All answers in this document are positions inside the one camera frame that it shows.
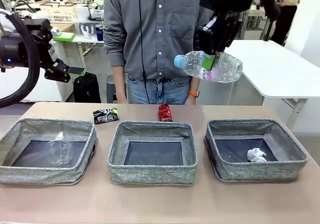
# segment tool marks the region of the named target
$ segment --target green object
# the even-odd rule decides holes
[[[203,65],[202,67],[204,67],[207,70],[211,70],[212,66],[214,65],[214,59],[215,59],[215,55],[211,55],[211,56],[205,56],[205,60],[203,61]]]
[[[78,77],[78,76],[84,76],[87,73],[87,71],[85,68],[70,67],[68,73],[71,76]]]
[[[54,36],[53,40],[61,42],[72,42],[75,36],[76,35],[74,33],[63,32],[60,36]]]

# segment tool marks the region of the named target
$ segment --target clear plastic bottle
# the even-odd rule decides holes
[[[68,164],[74,156],[72,144],[66,141],[63,135],[63,132],[60,132],[54,140],[47,143],[50,150],[48,161],[56,166]]]
[[[230,83],[241,77],[243,64],[235,57],[224,52],[217,53],[211,70],[202,67],[204,57],[203,51],[191,51],[186,55],[177,55],[174,65],[188,75],[212,82]]]

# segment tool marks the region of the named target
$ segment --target gray shirt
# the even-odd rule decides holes
[[[200,0],[141,0],[143,63],[147,79],[184,77],[174,66],[176,55],[193,50],[197,26],[209,22],[211,11]],[[124,66],[142,80],[139,0],[104,0],[104,43],[111,66]]]

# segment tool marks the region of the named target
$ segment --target blue bottle cap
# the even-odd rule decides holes
[[[186,59],[185,59],[185,56],[184,55],[177,55],[175,57],[175,61],[174,61],[174,65],[177,67],[177,68],[180,68],[180,69],[183,69],[184,66],[186,65]]]

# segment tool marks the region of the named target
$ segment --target orange watch strap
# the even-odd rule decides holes
[[[189,91],[189,95],[198,98],[199,97],[199,91]]]

